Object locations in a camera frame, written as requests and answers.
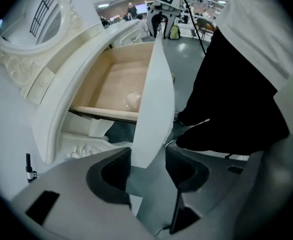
backpack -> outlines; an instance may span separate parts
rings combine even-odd
[[[180,37],[181,37],[180,28],[178,27],[178,25],[173,25],[173,27],[171,28],[169,39],[178,40],[180,39]]]

black cable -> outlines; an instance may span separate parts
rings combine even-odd
[[[170,227],[171,227],[170,225],[169,226],[164,226],[163,228],[160,229],[160,231],[154,237],[156,237],[158,234],[160,234],[160,232],[162,230],[168,230]]]
[[[205,48],[203,46],[203,43],[202,43],[202,40],[200,38],[200,35],[199,35],[199,32],[198,32],[197,26],[195,24],[195,21],[193,20],[193,16],[192,16],[192,12],[191,12],[190,6],[189,6],[187,0],[184,0],[184,2],[186,4],[186,8],[188,9],[188,13],[190,14],[190,17],[191,17],[191,20],[192,20],[192,23],[193,23],[194,30],[196,31],[197,37],[200,40],[200,44],[201,44],[202,50],[204,52],[204,55],[206,55],[207,53],[206,53],[206,50],[205,50]]]

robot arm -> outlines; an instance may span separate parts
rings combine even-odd
[[[178,17],[183,10],[183,0],[153,0],[147,16],[147,25],[151,34],[156,38],[158,27],[163,19],[166,19],[166,25],[163,37],[166,39]]]

white vanity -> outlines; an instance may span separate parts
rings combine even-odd
[[[32,130],[41,158],[81,158],[131,147],[131,164],[146,168],[173,127],[175,102],[162,38],[142,43],[138,20],[86,27],[72,1],[58,0],[56,36],[32,48],[0,36],[0,65],[37,107]],[[111,144],[114,121],[136,123],[133,143]]]

mirror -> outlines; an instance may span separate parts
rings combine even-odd
[[[17,0],[0,20],[0,36],[20,47],[42,44],[59,31],[58,0]]]

